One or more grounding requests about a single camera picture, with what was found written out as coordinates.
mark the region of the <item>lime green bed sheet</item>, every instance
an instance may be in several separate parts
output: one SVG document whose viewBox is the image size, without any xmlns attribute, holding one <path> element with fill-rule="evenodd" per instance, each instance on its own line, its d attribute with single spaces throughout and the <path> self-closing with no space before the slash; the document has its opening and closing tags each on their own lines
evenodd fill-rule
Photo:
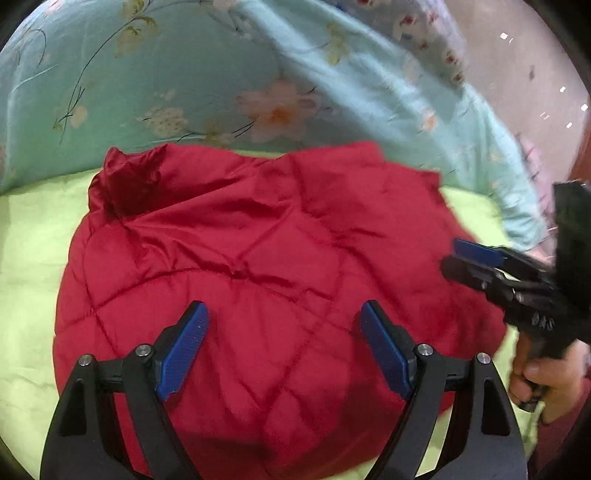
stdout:
<svg viewBox="0 0 591 480">
<path fill-rule="evenodd" d="M 0 436 L 15 457 L 39 476 L 45 435 L 58 399 L 51 346 L 56 295 L 74 230 L 87 212 L 96 171 L 58 177 L 0 197 Z M 442 193 L 460 223 L 482 243 L 506 245 L 498 208 L 487 198 L 451 188 Z M 495 356 L 501 376 L 510 371 L 516 333 Z M 524 441 L 535 441 L 535 422 L 518 411 Z M 439 419 L 421 471 L 437 462 L 449 421 Z M 372 462 L 336 478 L 363 478 Z"/>
</svg>

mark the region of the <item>red puffer jacket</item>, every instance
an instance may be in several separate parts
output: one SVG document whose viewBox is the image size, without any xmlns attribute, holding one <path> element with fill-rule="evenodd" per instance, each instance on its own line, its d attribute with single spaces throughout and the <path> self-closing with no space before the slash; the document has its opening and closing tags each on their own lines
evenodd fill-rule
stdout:
<svg viewBox="0 0 591 480">
<path fill-rule="evenodd" d="M 368 143 L 277 160 L 111 149 L 61 284 L 58 387 L 80 355 L 124 356 L 202 300 L 210 329 L 166 409 L 206 480 L 316 479 L 376 456 L 402 401 L 361 334 L 363 302 L 445 355 L 492 353 L 505 332 L 483 296 L 439 272 L 466 233 L 438 186 Z"/>
</svg>

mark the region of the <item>light blue blanket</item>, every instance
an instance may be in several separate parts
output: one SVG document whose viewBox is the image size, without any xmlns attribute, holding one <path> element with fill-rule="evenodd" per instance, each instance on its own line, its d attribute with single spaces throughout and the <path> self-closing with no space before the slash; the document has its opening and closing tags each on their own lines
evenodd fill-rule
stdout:
<svg viewBox="0 0 591 480">
<path fill-rule="evenodd" d="M 543 237 L 521 150 L 464 84 L 437 0 L 47 0 L 0 53 L 0 192 L 163 141 L 290 151 L 373 139 Z"/>
</svg>

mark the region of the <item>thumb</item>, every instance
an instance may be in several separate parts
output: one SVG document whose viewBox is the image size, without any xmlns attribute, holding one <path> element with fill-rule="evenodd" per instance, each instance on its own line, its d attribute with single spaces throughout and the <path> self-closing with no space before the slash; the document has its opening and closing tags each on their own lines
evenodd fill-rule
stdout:
<svg viewBox="0 0 591 480">
<path fill-rule="evenodd" d="M 538 385 L 560 388 L 572 382 L 570 368 L 565 360 L 538 358 L 528 362 L 523 376 Z"/>
</svg>

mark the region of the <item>flower pattern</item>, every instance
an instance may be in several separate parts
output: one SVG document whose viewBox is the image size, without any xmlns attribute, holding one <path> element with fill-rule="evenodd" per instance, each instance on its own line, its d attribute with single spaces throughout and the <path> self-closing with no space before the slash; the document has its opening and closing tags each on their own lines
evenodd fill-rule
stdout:
<svg viewBox="0 0 591 480">
<path fill-rule="evenodd" d="M 326 25 L 326 30 L 329 32 L 330 40 L 326 44 L 326 60 L 329 65 L 337 66 L 341 60 L 349 55 L 351 52 L 349 45 L 347 45 L 346 33 L 338 25 L 329 23 Z"/>
<path fill-rule="evenodd" d="M 152 108 L 140 119 L 159 138 L 170 138 L 186 131 L 187 119 L 181 108 Z"/>
<path fill-rule="evenodd" d="M 72 117 L 70 117 L 70 123 L 72 124 L 72 128 L 78 128 L 84 122 L 86 122 L 86 118 L 88 117 L 88 110 L 83 107 L 82 105 L 77 105 L 72 110 Z"/>
<path fill-rule="evenodd" d="M 306 134 L 304 120 L 319 108 L 317 95 L 297 93 L 296 86 L 287 79 L 275 80 L 265 92 L 244 92 L 236 101 L 254 122 L 251 140 L 255 143 L 279 136 L 301 140 Z"/>
<path fill-rule="evenodd" d="M 435 110 L 428 108 L 423 112 L 423 126 L 421 130 L 424 132 L 431 132 L 437 126 L 437 115 Z"/>
<path fill-rule="evenodd" d="M 144 0 L 126 0 L 123 2 L 121 17 L 127 20 L 117 35 L 115 57 L 137 51 L 140 45 L 158 31 L 156 20 L 145 14 Z"/>
<path fill-rule="evenodd" d="M 365 8 L 375 8 L 380 5 L 386 5 L 392 2 L 392 0 L 355 0 L 358 5 Z"/>
<path fill-rule="evenodd" d="M 234 142 L 234 137 L 233 134 L 224 132 L 218 119 L 212 119 L 205 124 L 205 132 L 201 142 L 212 147 L 227 148 Z"/>
</svg>

